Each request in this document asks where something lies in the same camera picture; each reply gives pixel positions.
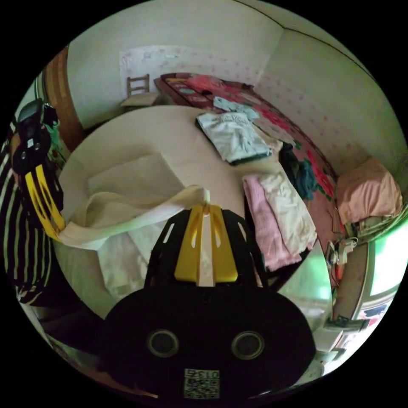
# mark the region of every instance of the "pink blanket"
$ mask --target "pink blanket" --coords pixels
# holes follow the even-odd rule
[[[300,255],[291,255],[282,240],[278,223],[265,197],[259,176],[243,178],[245,196],[255,224],[255,239],[265,256],[265,266],[271,272],[301,261]]]

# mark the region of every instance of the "pink pillow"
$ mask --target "pink pillow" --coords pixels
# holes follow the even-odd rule
[[[197,91],[216,91],[225,87],[220,79],[208,75],[193,76],[187,80],[187,84]]]

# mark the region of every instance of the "yellow plastic part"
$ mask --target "yellow plastic part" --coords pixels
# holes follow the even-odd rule
[[[178,281],[194,282],[200,278],[201,243],[203,238],[204,207],[191,208],[190,218],[184,233],[174,277]]]
[[[44,227],[45,233],[52,239],[60,242],[58,238],[58,234],[65,228],[65,221],[62,218],[58,208],[52,199],[50,190],[48,189],[47,183],[45,181],[44,170],[43,166],[40,164],[35,168],[35,172],[38,179],[38,184],[40,186],[41,194],[43,196],[43,201],[45,202],[50,215],[51,219],[47,217],[45,213],[45,209],[43,207],[43,202],[40,199],[39,192],[37,191],[32,173],[28,173],[25,175],[25,181],[27,183],[28,193],[30,195],[31,201],[37,213],[39,220],[41,221],[42,226]]]
[[[216,205],[210,206],[210,220],[214,284],[235,282],[238,278],[238,272],[221,207]]]
[[[184,233],[174,277],[178,281],[198,285],[200,277],[203,219],[209,214],[211,221],[212,271],[214,284],[235,282],[238,272],[221,207],[194,206]]]

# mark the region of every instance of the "striped shirt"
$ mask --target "striped shirt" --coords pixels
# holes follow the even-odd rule
[[[8,278],[21,303],[32,304],[47,286],[53,257],[51,239],[32,227],[11,170],[9,142],[0,153],[0,242]]]

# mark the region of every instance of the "label sticker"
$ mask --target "label sticker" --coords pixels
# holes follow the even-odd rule
[[[219,370],[184,370],[184,398],[218,400],[220,398]]]

